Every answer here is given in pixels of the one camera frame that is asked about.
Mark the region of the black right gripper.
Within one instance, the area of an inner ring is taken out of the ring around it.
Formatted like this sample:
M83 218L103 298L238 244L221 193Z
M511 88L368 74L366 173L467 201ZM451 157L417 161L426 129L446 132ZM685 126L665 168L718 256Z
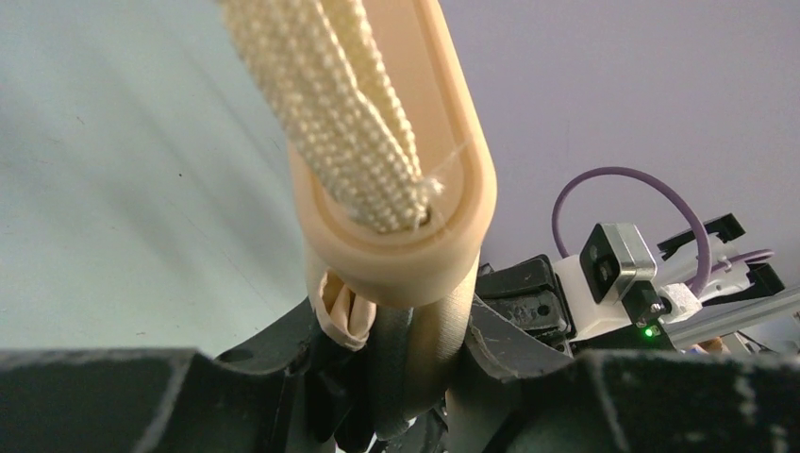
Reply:
M487 306L537 341L571 357L573 317L560 279L544 254L496 270L478 266L475 293Z

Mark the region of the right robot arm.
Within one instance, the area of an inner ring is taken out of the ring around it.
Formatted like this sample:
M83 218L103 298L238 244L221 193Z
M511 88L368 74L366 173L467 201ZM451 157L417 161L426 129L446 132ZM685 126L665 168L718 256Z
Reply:
M768 249L740 252L733 215L706 224L710 275L691 231L651 252L631 224L599 224L582 250L539 255L502 270L480 268L478 297L514 326L567 355L588 349L700 350L719 339L733 352L775 350L749 328L799 312Z

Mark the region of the beige umbrella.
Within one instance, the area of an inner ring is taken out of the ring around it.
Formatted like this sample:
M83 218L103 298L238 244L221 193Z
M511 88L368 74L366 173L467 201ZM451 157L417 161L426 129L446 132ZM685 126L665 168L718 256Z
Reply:
M287 141L306 255L308 421L362 448L444 396L497 182L436 1L224 1Z

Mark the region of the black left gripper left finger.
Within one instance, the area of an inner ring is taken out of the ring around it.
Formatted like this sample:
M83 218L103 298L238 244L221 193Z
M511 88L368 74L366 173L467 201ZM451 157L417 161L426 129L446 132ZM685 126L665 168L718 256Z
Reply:
M216 358L191 348L5 350L5 452L331 452L308 422L302 302Z

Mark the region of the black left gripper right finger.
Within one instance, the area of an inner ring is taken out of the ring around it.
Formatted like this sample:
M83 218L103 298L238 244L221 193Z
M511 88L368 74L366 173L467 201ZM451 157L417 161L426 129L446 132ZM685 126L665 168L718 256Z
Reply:
M654 350L569 357L475 300L446 410L451 452L795 452L799 364Z

